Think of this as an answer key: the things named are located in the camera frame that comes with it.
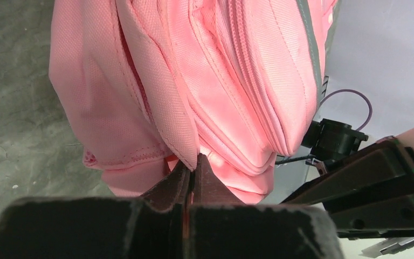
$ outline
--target wire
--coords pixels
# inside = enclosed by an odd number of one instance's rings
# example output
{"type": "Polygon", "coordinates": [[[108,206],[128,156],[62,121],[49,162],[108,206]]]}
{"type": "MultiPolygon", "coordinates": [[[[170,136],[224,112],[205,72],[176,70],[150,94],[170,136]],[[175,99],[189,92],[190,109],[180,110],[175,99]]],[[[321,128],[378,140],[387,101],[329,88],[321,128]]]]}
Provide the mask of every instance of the wire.
{"type": "Polygon", "coordinates": [[[328,94],[325,98],[323,98],[323,100],[321,100],[320,102],[320,107],[321,105],[323,105],[323,103],[331,96],[338,94],[338,93],[345,93],[345,92],[349,92],[349,93],[355,93],[357,95],[359,95],[361,98],[364,99],[364,101],[367,103],[367,106],[369,107],[369,114],[367,115],[367,119],[365,120],[365,122],[356,130],[360,131],[362,130],[364,127],[366,127],[366,125],[369,123],[370,119],[372,118],[372,104],[370,103],[369,99],[361,92],[357,91],[357,90],[353,90],[353,89],[341,89],[341,90],[337,90],[334,91],[330,94],[328,94]]]}
{"type": "Polygon", "coordinates": [[[314,157],[315,156],[313,156],[313,155],[305,155],[305,156],[300,156],[298,158],[282,159],[280,161],[276,161],[275,164],[276,165],[283,165],[284,163],[297,162],[297,161],[301,161],[301,160],[311,159],[311,158],[314,158],[314,157]]]}

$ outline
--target cable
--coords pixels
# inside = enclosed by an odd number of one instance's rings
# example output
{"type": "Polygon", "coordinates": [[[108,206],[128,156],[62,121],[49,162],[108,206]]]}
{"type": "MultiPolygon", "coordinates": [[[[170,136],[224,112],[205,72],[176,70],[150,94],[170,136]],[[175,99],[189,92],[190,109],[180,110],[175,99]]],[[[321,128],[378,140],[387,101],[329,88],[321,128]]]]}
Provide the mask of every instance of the cable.
{"type": "Polygon", "coordinates": [[[314,157],[315,156],[313,156],[313,155],[305,155],[305,156],[300,156],[298,158],[282,159],[280,161],[276,161],[275,164],[276,165],[283,165],[284,163],[297,162],[297,161],[301,161],[301,160],[311,159],[311,158],[314,158],[314,157]]]}
{"type": "Polygon", "coordinates": [[[367,106],[369,107],[369,114],[367,115],[367,119],[365,120],[365,122],[356,130],[360,131],[362,130],[364,127],[366,127],[366,125],[369,123],[370,118],[372,118],[372,104],[370,103],[369,99],[361,92],[357,91],[357,90],[353,90],[353,89],[341,89],[341,90],[337,90],[334,91],[330,94],[328,94],[323,100],[321,100],[320,102],[320,107],[321,105],[323,105],[323,103],[331,96],[338,94],[338,93],[345,93],[345,92],[349,92],[349,93],[355,93],[357,95],[359,95],[361,98],[364,99],[364,101],[367,103],[367,106]]]}

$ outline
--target pink backpack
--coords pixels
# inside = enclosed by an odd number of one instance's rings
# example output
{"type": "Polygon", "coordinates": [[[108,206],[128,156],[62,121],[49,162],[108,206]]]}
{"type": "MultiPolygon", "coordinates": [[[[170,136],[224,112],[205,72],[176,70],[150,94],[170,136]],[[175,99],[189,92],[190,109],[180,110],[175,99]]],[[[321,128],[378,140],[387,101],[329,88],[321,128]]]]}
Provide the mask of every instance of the pink backpack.
{"type": "Polygon", "coordinates": [[[259,202],[317,109],[335,2],[56,0],[50,79],[85,166],[138,196],[201,152],[259,202]]]}

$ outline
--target screw hole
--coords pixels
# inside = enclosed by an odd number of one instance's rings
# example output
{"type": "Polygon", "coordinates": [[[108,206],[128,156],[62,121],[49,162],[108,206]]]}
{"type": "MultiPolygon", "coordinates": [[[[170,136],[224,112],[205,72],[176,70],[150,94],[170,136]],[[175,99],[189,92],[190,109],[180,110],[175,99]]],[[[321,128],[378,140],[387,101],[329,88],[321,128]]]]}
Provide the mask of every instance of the screw hole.
{"type": "Polygon", "coordinates": [[[363,220],[360,220],[360,219],[355,219],[355,220],[351,223],[351,226],[352,226],[354,229],[364,229],[364,228],[365,228],[365,223],[364,223],[364,221],[363,221],[363,220]]]}
{"type": "Polygon", "coordinates": [[[412,220],[413,219],[413,211],[409,208],[403,208],[401,209],[401,217],[406,220],[412,220]]]}

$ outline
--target gray floor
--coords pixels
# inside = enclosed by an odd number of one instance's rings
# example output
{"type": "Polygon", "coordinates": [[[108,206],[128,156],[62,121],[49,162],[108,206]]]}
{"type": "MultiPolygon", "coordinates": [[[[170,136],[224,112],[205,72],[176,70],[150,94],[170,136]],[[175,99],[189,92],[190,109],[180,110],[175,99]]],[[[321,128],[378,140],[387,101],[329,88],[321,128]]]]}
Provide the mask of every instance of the gray floor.
{"type": "Polygon", "coordinates": [[[0,212],[22,196],[110,195],[47,76],[53,0],[0,1],[0,212]]]}

